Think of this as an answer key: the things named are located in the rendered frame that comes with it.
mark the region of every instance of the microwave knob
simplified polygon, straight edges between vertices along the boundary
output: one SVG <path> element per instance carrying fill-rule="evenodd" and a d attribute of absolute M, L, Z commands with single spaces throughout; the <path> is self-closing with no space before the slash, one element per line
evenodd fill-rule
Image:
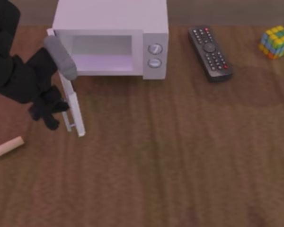
<path fill-rule="evenodd" d="M 162 62 L 160 59 L 158 58 L 154 58 L 154 59 L 150 59 L 148 61 L 148 66 L 153 68 L 153 69 L 157 69 L 162 65 Z"/>
<path fill-rule="evenodd" d="M 163 51 L 163 47 L 160 44 L 150 45 L 148 51 L 153 55 L 157 55 Z"/>

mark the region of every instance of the toy block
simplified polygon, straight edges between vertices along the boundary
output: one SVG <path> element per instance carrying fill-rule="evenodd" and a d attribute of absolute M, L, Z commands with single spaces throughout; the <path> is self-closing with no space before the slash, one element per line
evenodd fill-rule
<path fill-rule="evenodd" d="M 258 48 L 267 55 L 269 59 L 284 56 L 284 27 L 276 26 L 265 31 Z"/>

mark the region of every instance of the wooden stick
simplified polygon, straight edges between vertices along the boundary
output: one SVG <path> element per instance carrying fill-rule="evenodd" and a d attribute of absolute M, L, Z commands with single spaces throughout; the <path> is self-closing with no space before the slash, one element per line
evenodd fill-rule
<path fill-rule="evenodd" d="M 24 144 L 24 141 L 20 136 L 6 143 L 1 144 L 0 145 L 0 156 L 12 151 L 13 149 L 20 147 L 23 144 Z"/>

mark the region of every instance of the puzzle cube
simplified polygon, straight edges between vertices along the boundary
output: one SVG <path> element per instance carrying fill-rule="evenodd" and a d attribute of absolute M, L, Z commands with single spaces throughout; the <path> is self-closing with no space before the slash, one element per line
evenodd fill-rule
<path fill-rule="evenodd" d="M 284 27 L 277 26 L 264 32 L 259 49 L 270 59 L 284 55 Z"/>

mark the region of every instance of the remote control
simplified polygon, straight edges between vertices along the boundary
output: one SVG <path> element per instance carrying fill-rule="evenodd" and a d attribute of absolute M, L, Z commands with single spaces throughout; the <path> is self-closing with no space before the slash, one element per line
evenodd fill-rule
<path fill-rule="evenodd" d="M 205 70 L 209 82 L 222 82 L 232 77 L 232 66 L 226 60 L 211 29 L 196 26 L 188 30 L 189 40 Z"/>

